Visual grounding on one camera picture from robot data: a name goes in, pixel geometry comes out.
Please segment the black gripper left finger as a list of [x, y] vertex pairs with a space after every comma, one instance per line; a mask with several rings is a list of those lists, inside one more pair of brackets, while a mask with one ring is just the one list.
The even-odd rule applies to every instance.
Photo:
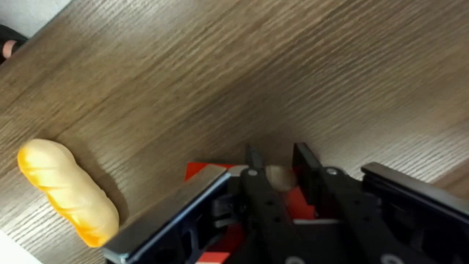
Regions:
[[249, 234], [264, 264], [295, 264], [293, 222], [281, 196], [267, 178], [267, 165], [259, 150], [245, 148], [248, 168], [242, 172], [242, 189], [249, 211]]

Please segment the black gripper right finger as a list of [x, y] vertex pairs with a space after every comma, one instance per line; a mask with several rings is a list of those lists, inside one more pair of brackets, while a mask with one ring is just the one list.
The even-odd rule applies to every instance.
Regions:
[[317, 215], [346, 227], [352, 253], [360, 256], [362, 264], [382, 264], [391, 234], [380, 216], [378, 197], [341, 168], [322, 165], [305, 142], [293, 145], [292, 167]]

